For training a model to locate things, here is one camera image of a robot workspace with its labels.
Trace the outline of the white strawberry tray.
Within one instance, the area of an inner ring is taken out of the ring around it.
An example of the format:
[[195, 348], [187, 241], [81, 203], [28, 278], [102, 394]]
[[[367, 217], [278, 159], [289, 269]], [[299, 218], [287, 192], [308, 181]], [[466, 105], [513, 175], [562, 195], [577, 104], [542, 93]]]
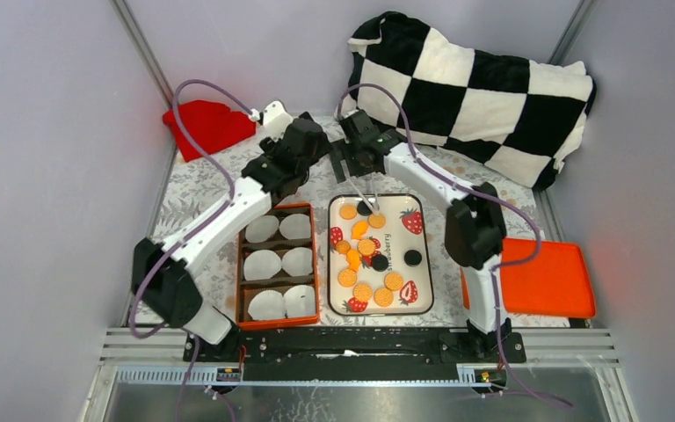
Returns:
[[422, 204], [338, 195], [328, 207], [328, 304], [341, 316], [422, 315], [434, 304]]

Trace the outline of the black sandwich cookie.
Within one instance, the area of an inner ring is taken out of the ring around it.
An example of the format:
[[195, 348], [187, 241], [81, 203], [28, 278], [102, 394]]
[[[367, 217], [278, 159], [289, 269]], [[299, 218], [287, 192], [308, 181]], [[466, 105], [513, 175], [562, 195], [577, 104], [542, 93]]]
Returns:
[[370, 266], [377, 272], [384, 272], [389, 267], [388, 258], [383, 254], [376, 254], [371, 258]]
[[356, 208], [358, 214], [362, 216], [369, 216], [374, 212], [373, 204], [363, 200], [357, 204]]
[[423, 262], [423, 254], [418, 250], [407, 250], [403, 254], [403, 261], [409, 267], [419, 266]]

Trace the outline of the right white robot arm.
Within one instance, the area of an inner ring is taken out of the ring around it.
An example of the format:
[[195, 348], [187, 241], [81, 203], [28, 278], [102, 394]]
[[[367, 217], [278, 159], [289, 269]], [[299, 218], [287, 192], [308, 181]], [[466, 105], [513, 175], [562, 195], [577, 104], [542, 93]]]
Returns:
[[339, 119], [344, 139], [334, 142], [330, 160], [339, 182], [380, 173], [403, 182], [446, 217], [444, 245], [461, 267], [468, 292], [468, 348], [482, 362], [494, 360], [506, 322], [499, 282], [507, 236], [502, 201], [489, 183], [474, 186], [431, 162], [394, 129], [381, 131], [363, 111]]

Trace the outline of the orange compartment cookie box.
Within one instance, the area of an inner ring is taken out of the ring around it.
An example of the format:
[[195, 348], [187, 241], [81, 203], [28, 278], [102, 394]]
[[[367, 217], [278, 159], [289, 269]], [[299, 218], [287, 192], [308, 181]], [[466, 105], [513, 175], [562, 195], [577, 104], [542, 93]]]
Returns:
[[313, 207], [275, 207], [238, 237], [236, 317], [246, 331], [319, 321], [319, 278]]

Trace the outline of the red cloth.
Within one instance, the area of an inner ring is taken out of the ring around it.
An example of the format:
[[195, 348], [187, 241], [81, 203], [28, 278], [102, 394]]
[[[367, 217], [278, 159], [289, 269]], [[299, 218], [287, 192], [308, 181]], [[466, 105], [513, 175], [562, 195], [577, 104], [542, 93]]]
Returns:
[[182, 104], [179, 113], [193, 140], [210, 155], [256, 133], [256, 123], [245, 113], [233, 111], [222, 103], [198, 99]]

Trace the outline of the small round yellow biscuit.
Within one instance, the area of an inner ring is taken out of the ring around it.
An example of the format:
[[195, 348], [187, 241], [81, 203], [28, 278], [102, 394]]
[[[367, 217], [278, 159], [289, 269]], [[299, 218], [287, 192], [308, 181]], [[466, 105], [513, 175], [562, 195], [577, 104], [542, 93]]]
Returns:
[[335, 250], [342, 255], [346, 255], [352, 249], [351, 244], [346, 240], [340, 240], [335, 243]]

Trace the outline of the white paper cup liner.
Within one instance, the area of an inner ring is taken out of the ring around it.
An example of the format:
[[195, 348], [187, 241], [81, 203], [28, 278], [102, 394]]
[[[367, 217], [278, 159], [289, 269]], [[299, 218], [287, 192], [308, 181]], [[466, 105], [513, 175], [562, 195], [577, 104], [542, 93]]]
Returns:
[[312, 286], [291, 287], [283, 297], [288, 318], [312, 317], [317, 313], [316, 291]]
[[275, 251], [254, 251], [243, 262], [243, 278], [247, 281], [269, 280], [281, 268], [281, 257]]
[[275, 290], [264, 290], [250, 300], [247, 313], [253, 321], [280, 320], [287, 316], [285, 298]]
[[247, 243], [258, 244], [270, 240], [279, 230], [279, 218], [274, 215], [262, 215], [252, 221], [244, 230]]
[[311, 219], [306, 214], [290, 214], [280, 222], [279, 232], [287, 240], [311, 238]]
[[291, 277], [308, 276], [314, 272], [313, 251], [307, 247], [295, 247], [282, 256], [281, 266]]

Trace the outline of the black sandwich cookie right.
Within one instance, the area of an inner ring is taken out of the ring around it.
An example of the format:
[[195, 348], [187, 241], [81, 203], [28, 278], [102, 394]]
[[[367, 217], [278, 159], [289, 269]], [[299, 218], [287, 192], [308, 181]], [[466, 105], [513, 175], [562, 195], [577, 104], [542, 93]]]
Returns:
[[418, 250], [407, 250], [403, 254], [403, 261], [409, 267], [419, 266], [423, 262], [423, 254]]

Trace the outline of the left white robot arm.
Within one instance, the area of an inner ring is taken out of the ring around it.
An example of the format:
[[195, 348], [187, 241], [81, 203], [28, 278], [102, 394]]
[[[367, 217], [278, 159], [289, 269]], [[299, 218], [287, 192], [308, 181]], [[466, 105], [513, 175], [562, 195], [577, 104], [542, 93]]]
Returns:
[[237, 349], [236, 324], [204, 302], [195, 284], [199, 270], [248, 224], [266, 215], [303, 186], [311, 166], [330, 151], [322, 127], [307, 113], [294, 117], [279, 101], [261, 114], [266, 137], [262, 154], [250, 160], [229, 194], [162, 242], [143, 238], [135, 247], [131, 290], [163, 322], [204, 341], [204, 350], [218, 361]]

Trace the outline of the black sandwich cookie top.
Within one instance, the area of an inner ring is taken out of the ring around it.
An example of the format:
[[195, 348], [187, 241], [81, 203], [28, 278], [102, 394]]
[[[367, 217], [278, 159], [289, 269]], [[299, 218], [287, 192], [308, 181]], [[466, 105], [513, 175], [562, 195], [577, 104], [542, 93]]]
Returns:
[[374, 212], [373, 204], [363, 200], [357, 204], [356, 208], [358, 214], [362, 216], [369, 216]]

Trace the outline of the black white checkered blanket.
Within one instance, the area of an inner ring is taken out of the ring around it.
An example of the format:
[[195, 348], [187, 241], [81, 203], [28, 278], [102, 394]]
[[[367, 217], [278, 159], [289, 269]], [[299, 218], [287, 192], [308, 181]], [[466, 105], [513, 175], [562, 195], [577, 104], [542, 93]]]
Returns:
[[538, 63], [461, 47], [423, 21], [387, 11], [348, 41], [341, 110], [410, 135], [534, 189], [550, 187], [581, 145], [597, 85], [581, 62]]

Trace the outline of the orange box lid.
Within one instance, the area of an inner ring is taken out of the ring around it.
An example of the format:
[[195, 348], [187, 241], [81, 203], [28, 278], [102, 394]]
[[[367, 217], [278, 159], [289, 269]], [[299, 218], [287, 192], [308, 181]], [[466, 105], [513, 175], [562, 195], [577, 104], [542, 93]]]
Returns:
[[462, 267], [463, 304], [473, 325], [493, 331], [509, 311], [551, 317], [591, 318], [597, 313], [592, 284], [575, 244], [507, 237], [501, 258], [473, 267], [467, 245], [452, 251]]

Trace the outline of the black sandwich cookie middle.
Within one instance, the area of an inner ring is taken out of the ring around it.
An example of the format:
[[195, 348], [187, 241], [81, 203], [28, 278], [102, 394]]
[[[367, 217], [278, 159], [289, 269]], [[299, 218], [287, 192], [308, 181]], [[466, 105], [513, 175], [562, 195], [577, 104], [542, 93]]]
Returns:
[[384, 272], [389, 267], [388, 258], [383, 254], [376, 254], [371, 258], [370, 266], [377, 272]]

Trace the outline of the orange fish cookie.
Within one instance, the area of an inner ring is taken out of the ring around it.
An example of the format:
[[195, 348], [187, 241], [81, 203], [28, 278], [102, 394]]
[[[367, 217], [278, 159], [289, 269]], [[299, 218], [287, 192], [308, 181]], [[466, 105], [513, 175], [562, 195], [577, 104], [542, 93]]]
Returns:
[[346, 254], [345, 254], [345, 259], [348, 263], [348, 267], [354, 271], [357, 272], [362, 265], [362, 255], [354, 250], [350, 249]]
[[356, 222], [352, 226], [351, 238], [353, 240], [360, 240], [368, 232], [369, 224], [367, 221]]

